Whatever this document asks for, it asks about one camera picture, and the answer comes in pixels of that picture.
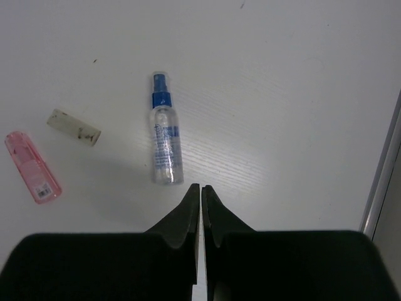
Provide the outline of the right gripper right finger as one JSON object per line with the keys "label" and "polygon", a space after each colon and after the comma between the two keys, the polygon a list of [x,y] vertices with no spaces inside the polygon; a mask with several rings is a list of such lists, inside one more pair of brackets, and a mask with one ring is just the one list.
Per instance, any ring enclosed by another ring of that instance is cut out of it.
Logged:
{"label": "right gripper right finger", "polygon": [[202,220],[206,266],[207,299],[214,299],[216,284],[224,278],[226,251],[224,237],[231,233],[252,233],[254,230],[224,206],[214,188],[202,188]]}

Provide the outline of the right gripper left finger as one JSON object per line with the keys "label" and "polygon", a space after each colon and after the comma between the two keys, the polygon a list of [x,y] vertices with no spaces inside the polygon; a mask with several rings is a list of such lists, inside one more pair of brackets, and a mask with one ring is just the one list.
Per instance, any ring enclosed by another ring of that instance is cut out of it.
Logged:
{"label": "right gripper left finger", "polygon": [[191,184],[182,201],[146,231],[166,245],[162,264],[165,300],[191,300],[197,284],[199,257],[200,186]]}

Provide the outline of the clear blue spray bottle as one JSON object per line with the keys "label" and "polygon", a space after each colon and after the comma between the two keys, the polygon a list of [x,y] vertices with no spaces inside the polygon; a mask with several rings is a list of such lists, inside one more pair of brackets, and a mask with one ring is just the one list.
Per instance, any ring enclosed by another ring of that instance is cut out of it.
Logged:
{"label": "clear blue spray bottle", "polygon": [[152,75],[150,128],[154,142],[154,181],[181,184],[184,181],[180,129],[166,73]]}

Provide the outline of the beige eraser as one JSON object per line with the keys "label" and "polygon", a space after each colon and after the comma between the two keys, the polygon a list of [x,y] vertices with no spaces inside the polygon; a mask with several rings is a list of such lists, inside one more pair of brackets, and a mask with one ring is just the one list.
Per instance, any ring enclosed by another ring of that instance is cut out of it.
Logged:
{"label": "beige eraser", "polygon": [[101,136],[101,130],[77,119],[62,110],[54,109],[46,122],[51,128],[68,135],[86,145],[94,146]]}

